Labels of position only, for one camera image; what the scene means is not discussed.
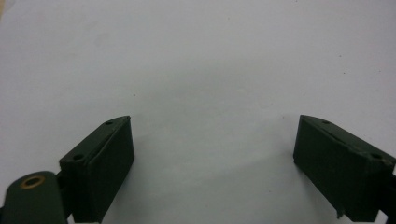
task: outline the screw hole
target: screw hole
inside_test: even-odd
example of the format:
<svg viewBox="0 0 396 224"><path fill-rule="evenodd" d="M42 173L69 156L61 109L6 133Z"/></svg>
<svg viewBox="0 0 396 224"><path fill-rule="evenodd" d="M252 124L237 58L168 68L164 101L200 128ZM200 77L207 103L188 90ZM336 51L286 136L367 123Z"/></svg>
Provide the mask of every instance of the screw hole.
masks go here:
<svg viewBox="0 0 396 224"><path fill-rule="evenodd" d="M41 185L46 178L42 175L31 176L21 183L21 189L33 189Z"/></svg>
<svg viewBox="0 0 396 224"><path fill-rule="evenodd" d="M378 154L372 153L371 156L372 156L374 159L382 160L382 157L381 157L380 155L378 155Z"/></svg>
<svg viewBox="0 0 396 224"><path fill-rule="evenodd" d="M81 154L77 154L76 156L74 156L74 157L73 157L73 160L75 160L75 161L79 161L79 160L81 160L82 158L84 158L84 156L83 156L83 155L81 155Z"/></svg>

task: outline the black mechanical part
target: black mechanical part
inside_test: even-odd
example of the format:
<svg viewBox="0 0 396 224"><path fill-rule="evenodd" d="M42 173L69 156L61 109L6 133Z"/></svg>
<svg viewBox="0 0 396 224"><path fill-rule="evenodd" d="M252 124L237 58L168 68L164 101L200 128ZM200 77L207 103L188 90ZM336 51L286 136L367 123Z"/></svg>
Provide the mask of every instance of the black mechanical part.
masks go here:
<svg viewBox="0 0 396 224"><path fill-rule="evenodd" d="M294 162L336 209L374 222L379 209L396 217L396 159L324 119L300 117Z"/></svg>
<svg viewBox="0 0 396 224"><path fill-rule="evenodd" d="M102 222L134 162L130 117L99 126L60 160L61 172L38 172L7 190L0 224Z"/></svg>

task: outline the white table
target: white table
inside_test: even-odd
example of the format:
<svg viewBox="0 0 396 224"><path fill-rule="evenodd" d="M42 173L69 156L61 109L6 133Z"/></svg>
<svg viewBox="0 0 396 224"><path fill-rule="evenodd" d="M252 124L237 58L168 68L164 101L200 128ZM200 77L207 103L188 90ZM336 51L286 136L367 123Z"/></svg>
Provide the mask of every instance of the white table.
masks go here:
<svg viewBox="0 0 396 224"><path fill-rule="evenodd" d="M7 0L0 200L131 115L105 224L351 223L294 165L298 118L396 155L395 40L393 0Z"/></svg>

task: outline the white surface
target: white surface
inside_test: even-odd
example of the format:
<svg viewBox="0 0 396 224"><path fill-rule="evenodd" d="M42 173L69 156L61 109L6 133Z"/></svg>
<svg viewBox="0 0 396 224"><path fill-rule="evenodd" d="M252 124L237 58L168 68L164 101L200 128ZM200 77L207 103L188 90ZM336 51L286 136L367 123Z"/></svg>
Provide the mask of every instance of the white surface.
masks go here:
<svg viewBox="0 0 396 224"><path fill-rule="evenodd" d="M396 155L395 37L393 0L7 0L0 200L131 115L104 223L350 223L292 162L298 118Z"/></svg>

